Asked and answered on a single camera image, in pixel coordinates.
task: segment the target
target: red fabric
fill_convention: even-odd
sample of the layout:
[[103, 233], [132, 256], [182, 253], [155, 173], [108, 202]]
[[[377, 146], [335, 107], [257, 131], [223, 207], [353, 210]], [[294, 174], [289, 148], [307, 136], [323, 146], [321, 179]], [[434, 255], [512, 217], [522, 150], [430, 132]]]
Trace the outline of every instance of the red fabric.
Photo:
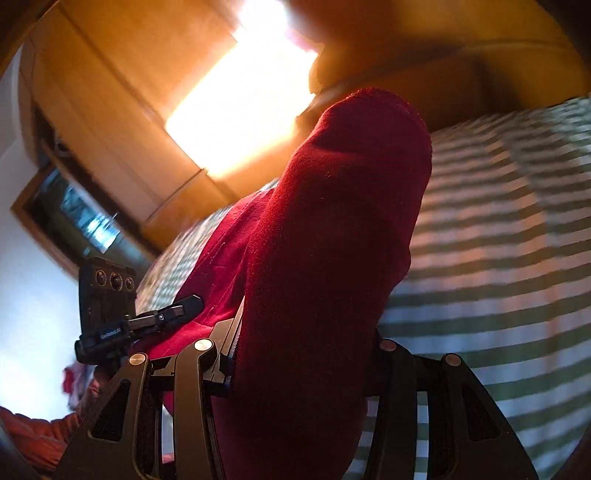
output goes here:
[[76, 431], [82, 418], [89, 411], [98, 398], [102, 386], [108, 379], [95, 372], [76, 412], [62, 419], [47, 421], [30, 419], [21, 414], [14, 414], [6, 408], [0, 407], [0, 422], [10, 435], [17, 450], [41, 473], [55, 470], [67, 444]]
[[275, 191], [238, 204], [207, 243], [177, 296], [201, 295], [206, 311], [148, 353], [179, 353], [245, 294], [233, 391], [213, 399], [228, 480], [347, 470], [374, 328], [410, 266], [430, 173], [420, 117], [363, 90], [327, 110]]
[[74, 372], [70, 368], [64, 369], [64, 381], [61, 384], [61, 390], [68, 395], [74, 391]]

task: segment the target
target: sunlight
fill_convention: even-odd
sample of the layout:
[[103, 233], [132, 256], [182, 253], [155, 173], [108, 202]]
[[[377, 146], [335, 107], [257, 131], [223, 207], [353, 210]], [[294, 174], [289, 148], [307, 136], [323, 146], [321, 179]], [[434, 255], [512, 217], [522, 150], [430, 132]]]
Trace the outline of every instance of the sunlight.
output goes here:
[[213, 178], [289, 137], [312, 100], [308, 74], [317, 53], [288, 40], [275, 0], [246, 0], [237, 43], [179, 104], [166, 130]]

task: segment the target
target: green and white stripes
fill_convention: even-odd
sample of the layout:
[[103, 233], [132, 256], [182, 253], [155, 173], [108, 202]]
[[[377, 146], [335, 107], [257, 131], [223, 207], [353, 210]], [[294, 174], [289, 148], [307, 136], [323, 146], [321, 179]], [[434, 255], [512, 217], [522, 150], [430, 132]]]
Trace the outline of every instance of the green and white stripes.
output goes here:
[[[412, 353], [459, 353], [542, 480], [591, 420], [591, 102], [437, 132], [412, 265], [379, 328]], [[417, 472], [428, 412], [419, 398]], [[346, 480], [360, 479], [376, 402]]]

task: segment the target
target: white wall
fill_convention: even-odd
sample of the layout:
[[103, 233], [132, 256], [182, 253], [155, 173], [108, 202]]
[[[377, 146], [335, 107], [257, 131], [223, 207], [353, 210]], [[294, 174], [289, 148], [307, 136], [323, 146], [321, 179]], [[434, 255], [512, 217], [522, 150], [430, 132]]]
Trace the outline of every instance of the white wall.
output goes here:
[[80, 335], [77, 283], [10, 212], [36, 173], [18, 125], [18, 58], [0, 81], [0, 405], [31, 417], [68, 413], [62, 370]]

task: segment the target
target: bolt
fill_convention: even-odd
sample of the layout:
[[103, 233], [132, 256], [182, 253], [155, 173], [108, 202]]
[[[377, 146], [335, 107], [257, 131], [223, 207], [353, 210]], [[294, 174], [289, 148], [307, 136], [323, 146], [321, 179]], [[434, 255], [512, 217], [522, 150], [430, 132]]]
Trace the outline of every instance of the bolt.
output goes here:
[[393, 352], [396, 350], [396, 342], [385, 338], [379, 343], [379, 347], [386, 352]]
[[451, 365], [452, 367], [459, 367], [462, 364], [462, 359], [458, 357], [455, 353], [450, 353], [449, 355], [446, 355], [445, 361], [448, 365]]
[[197, 340], [195, 342], [195, 350], [199, 350], [200, 352], [205, 352], [209, 350], [213, 346], [212, 341], [209, 338], [202, 338], [201, 340]]
[[135, 353], [129, 357], [129, 363], [132, 365], [141, 365], [146, 361], [146, 356], [143, 353]]

